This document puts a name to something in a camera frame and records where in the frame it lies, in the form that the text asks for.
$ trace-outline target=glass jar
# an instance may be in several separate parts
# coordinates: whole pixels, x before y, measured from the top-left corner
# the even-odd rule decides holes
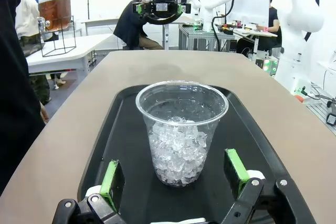
[[[40,16],[50,25],[48,31],[68,28],[71,20],[70,0],[38,0]]]
[[[219,120],[228,110],[226,97],[197,82],[165,81],[139,92],[154,170],[163,183],[181,187],[199,177]]]

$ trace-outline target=white label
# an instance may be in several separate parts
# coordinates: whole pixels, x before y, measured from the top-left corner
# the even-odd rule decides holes
[[[327,122],[331,123],[331,124],[334,124],[335,121],[336,121],[336,116],[329,115]]]

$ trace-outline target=cup rim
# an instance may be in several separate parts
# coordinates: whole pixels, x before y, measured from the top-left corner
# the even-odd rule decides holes
[[[140,97],[142,97],[142,95],[144,94],[144,92],[154,88],[154,87],[157,87],[157,86],[160,86],[160,85],[164,85],[164,84],[173,84],[173,83],[176,83],[176,84],[192,84],[192,85],[197,85],[197,86],[201,86],[205,89],[209,89],[209,90],[212,90],[214,91],[215,93],[217,93],[220,97],[222,97],[222,99],[224,100],[224,103],[225,103],[225,107],[224,107],[224,110],[219,113],[218,115],[214,116],[213,118],[210,118],[208,120],[205,120],[205,121],[201,121],[201,122],[194,122],[194,123],[178,123],[178,122],[171,122],[171,121],[167,121],[167,120],[163,120],[163,119],[160,119],[160,118],[157,118],[155,116],[152,116],[151,114],[149,114],[148,112],[146,112],[140,105]],[[200,126],[200,125],[205,125],[205,124],[209,124],[209,123],[213,123],[219,119],[221,119],[225,114],[226,112],[228,111],[229,109],[229,102],[227,100],[227,98],[225,97],[225,95],[223,95],[219,90],[209,86],[209,85],[205,85],[205,84],[200,84],[198,82],[195,82],[195,81],[183,81],[183,80],[171,80],[171,81],[161,81],[161,82],[157,82],[157,83],[154,83],[152,85],[149,85],[147,86],[146,88],[142,89],[138,95],[136,96],[136,99],[135,99],[135,104],[136,104],[136,107],[138,108],[138,110],[144,115],[146,116],[147,118],[153,120],[153,121],[156,121],[156,122],[160,122],[160,123],[164,123],[164,124],[168,124],[168,125],[171,125],[171,126]]]

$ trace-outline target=ice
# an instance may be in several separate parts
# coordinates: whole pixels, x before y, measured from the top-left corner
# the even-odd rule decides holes
[[[194,123],[178,116],[169,121]],[[166,125],[156,122],[149,136],[153,165],[167,184],[185,186],[198,177],[206,159],[206,138],[197,126]]]

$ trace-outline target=brown liquid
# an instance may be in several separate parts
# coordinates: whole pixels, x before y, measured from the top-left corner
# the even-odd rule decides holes
[[[68,28],[71,16],[70,0],[51,0],[38,5],[40,16],[50,21],[49,31]]]

